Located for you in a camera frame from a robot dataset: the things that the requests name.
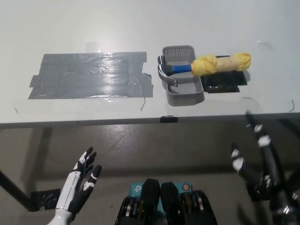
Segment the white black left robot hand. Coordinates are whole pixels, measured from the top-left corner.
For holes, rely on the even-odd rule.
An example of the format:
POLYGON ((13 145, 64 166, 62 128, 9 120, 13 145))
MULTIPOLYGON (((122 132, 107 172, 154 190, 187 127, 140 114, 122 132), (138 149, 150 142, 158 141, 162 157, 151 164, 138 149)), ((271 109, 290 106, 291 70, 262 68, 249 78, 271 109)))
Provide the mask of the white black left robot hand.
POLYGON ((76 215, 87 202, 102 170, 101 165, 92 165, 96 155, 89 147, 78 159, 60 193, 56 214, 76 215))

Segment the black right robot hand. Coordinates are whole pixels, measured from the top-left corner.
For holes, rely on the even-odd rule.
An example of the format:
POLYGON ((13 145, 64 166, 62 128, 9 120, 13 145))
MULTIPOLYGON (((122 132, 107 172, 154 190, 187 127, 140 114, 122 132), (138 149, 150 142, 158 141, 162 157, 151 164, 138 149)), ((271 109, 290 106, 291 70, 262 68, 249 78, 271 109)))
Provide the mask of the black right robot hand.
POLYGON ((269 200, 272 211, 288 213, 287 208, 294 210, 297 201, 287 185, 279 155, 262 123, 250 112, 246 112, 247 127, 255 135, 262 157, 263 171, 258 173, 242 156, 237 144, 231 147, 232 167, 246 182, 248 194, 253 202, 269 200))

